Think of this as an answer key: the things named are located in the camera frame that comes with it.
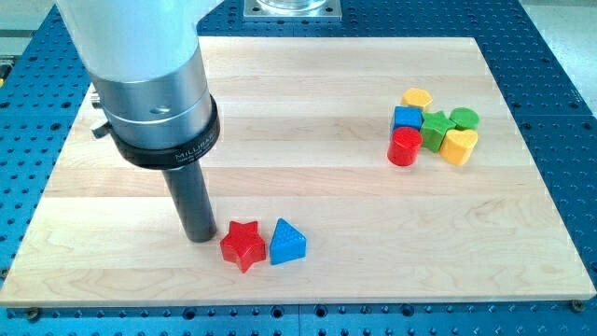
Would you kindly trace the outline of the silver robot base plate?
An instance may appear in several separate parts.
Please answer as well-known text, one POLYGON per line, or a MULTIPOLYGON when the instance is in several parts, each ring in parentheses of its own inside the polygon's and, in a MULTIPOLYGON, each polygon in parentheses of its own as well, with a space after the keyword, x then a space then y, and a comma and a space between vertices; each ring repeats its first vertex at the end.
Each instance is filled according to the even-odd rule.
POLYGON ((341 0, 244 0, 244 21, 340 21, 341 0))

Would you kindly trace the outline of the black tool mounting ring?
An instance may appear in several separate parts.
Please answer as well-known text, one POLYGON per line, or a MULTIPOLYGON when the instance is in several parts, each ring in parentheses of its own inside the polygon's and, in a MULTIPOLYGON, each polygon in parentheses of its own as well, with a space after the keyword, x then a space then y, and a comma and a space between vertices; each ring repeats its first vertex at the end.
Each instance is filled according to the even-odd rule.
POLYGON ((111 127, 109 133, 120 155, 128 162, 150 170, 171 170, 188 165, 204 156, 215 145, 220 134, 217 104, 210 94, 211 115, 207 125, 193 139, 165 149, 145 149, 126 143, 111 127))

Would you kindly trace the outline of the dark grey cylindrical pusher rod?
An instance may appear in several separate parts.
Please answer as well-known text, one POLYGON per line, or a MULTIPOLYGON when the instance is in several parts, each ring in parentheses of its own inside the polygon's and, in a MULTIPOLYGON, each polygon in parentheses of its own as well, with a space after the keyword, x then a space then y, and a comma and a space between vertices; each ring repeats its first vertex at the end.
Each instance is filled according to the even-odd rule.
POLYGON ((211 240, 216 233, 215 217, 200 163, 195 161, 164 170, 162 175, 189 241, 203 243, 211 240))

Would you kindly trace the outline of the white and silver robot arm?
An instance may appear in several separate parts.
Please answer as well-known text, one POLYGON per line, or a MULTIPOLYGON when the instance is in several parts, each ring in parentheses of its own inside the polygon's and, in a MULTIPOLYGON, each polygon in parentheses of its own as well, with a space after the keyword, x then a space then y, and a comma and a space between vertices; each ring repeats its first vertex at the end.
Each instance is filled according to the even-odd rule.
POLYGON ((197 37, 216 1, 67 1, 57 7, 99 94, 120 155, 160 170, 187 238, 210 240, 215 218, 199 160, 220 124, 197 37))

